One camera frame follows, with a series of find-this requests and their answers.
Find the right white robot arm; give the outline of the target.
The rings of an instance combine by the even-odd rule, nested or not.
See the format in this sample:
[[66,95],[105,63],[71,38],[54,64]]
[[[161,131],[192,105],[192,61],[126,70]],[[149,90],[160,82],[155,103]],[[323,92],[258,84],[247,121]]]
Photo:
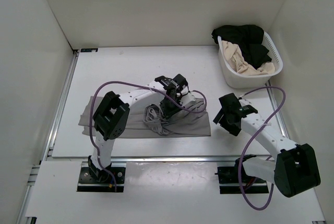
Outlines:
[[250,134],[272,156],[272,161],[245,155],[235,162],[230,179],[246,182],[252,177],[274,184],[285,197],[293,197],[321,183],[315,151],[309,144],[298,144],[273,128],[245,100],[230,93],[219,98],[221,109],[214,118],[231,135]]

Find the grey trousers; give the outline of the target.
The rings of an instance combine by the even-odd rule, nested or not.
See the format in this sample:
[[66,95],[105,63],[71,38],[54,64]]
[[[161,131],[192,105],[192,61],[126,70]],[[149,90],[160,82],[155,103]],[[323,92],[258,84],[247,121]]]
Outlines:
[[158,107],[148,107],[145,111],[131,112],[121,138],[180,138],[210,136],[211,128],[208,112],[203,110],[204,100],[197,98],[188,107],[169,120],[157,119]]

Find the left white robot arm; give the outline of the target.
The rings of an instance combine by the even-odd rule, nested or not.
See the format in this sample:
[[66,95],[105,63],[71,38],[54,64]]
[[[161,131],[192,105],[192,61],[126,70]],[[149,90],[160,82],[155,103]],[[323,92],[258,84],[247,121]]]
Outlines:
[[113,91],[106,93],[97,107],[94,105],[97,96],[92,98],[89,135],[94,152],[88,158],[88,166],[89,174],[97,182],[115,181],[110,170],[111,152],[115,140],[126,128],[131,111],[144,107],[145,119],[166,122],[184,108],[182,102],[190,101],[188,95],[182,94],[188,82],[181,74],[174,78],[159,76],[146,86],[133,84],[132,87],[133,91],[122,95]]

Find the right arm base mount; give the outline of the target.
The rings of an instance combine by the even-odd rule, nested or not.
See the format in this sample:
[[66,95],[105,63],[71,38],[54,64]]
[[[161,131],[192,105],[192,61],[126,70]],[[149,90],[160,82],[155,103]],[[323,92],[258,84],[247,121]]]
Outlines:
[[[241,194],[238,183],[239,158],[233,163],[229,162],[217,167],[215,175],[218,176],[220,194]],[[241,170],[242,186],[246,194],[269,193],[267,182],[263,179],[246,175],[244,168]]]

